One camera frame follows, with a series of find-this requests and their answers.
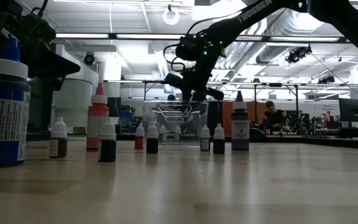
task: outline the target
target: person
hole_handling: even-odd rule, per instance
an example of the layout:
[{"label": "person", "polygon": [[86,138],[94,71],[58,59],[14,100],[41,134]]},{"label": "person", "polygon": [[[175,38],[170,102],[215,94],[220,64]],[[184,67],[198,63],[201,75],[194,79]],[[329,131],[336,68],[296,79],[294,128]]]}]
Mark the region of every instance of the person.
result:
[{"label": "person", "polygon": [[285,112],[282,110],[276,109],[276,106],[272,101],[266,102],[266,108],[267,111],[265,112],[264,120],[267,121],[268,127],[271,131],[281,131],[280,130],[280,124],[283,123],[283,130],[289,129],[289,123],[287,116],[285,115]]}]

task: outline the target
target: blue paint bottle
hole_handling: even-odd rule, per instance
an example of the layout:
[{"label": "blue paint bottle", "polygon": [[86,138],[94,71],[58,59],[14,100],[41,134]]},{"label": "blue paint bottle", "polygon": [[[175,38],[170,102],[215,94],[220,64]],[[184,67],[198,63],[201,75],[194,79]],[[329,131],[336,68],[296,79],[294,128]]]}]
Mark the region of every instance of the blue paint bottle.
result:
[{"label": "blue paint bottle", "polygon": [[31,93],[27,73],[17,40],[10,37],[0,58],[0,167],[24,162]]}]

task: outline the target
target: orange paint bottle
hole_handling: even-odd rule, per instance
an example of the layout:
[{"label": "orange paint bottle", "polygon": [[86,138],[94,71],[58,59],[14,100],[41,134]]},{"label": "orange paint bottle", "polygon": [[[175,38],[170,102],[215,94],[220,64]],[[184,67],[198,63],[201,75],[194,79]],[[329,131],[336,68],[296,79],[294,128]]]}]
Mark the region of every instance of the orange paint bottle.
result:
[{"label": "orange paint bottle", "polygon": [[107,96],[103,95],[102,83],[98,84],[96,94],[92,96],[92,106],[88,110],[88,128],[86,132],[86,150],[97,151],[99,149],[100,127],[109,116]]}]

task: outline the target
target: white pillar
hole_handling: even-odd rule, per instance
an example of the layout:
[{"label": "white pillar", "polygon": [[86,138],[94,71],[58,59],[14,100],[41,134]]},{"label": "white pillar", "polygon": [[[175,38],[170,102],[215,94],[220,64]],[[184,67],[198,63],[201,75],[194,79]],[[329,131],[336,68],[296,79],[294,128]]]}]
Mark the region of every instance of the white pillar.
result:
[{"label": "white pillar", "polygon": [[120,83],[109,83],[109,80],[121,80],[121,58],[112,53],[109,58],[99,62],[99,82],[103,83],[104,95],[108,98],[109,116],[113,117],[115,124],[119,124],[121,110]]}]

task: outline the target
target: camera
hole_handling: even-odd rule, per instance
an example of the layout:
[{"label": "camera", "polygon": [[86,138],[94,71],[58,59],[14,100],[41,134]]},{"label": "camera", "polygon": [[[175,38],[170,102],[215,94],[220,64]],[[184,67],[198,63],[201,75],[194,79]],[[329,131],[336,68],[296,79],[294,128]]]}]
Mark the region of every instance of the camera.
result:
[{"label": "camera", "polygon": [[87,52],[84,58],[84,63],[86,65],[94,65],[96,64],[96,59],[94,57],[94,52]]}]

